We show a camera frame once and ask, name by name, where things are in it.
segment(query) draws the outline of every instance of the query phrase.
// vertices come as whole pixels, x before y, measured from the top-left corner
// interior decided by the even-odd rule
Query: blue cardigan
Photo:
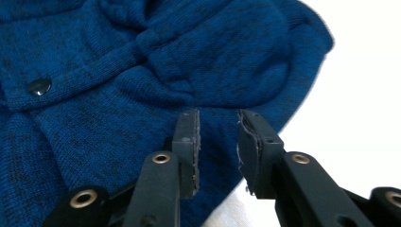
[[[238,109],[279,131],[332,39],[295,0],[0,2],[0,226],[39,226],[68,190],[114,192],[200,111],[200,226],[241,179]]]

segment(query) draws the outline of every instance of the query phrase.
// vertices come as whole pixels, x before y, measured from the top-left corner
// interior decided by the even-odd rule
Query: white surface
[[[314,156],[341,187],[368,198],[401,188],[401,1],[304,0],[334,39],[308,98],[280,133],[287,151]],[[241,185],[205,223],[280,226],[273,201]]]

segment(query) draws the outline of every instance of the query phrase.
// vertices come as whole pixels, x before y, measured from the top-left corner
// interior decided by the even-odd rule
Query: wrinkled fabric
[[[200,226],[241,179],[238,109],[279,131],[332,39],[295,0],[46,0],[0,3],[0,225],[40,226],[58,199],[113,193],[200,111]],[[43,96],[27,90],[50,79]]]

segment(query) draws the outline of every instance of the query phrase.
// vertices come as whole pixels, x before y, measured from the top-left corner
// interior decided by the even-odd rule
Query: clothing
[[[68,190],[135,180],[192,108],[200,191],[181,224],[201,225],[241,179],[238,109],[279,131],[331,47],[294,0],[1,1],[0,225],[39,226]]]

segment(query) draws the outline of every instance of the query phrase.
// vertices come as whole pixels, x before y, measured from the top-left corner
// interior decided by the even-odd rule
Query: button
[[[42,96],[50,90],[50,87],[50,79],[36,79],[27,86],[27,90],[33,96]]]

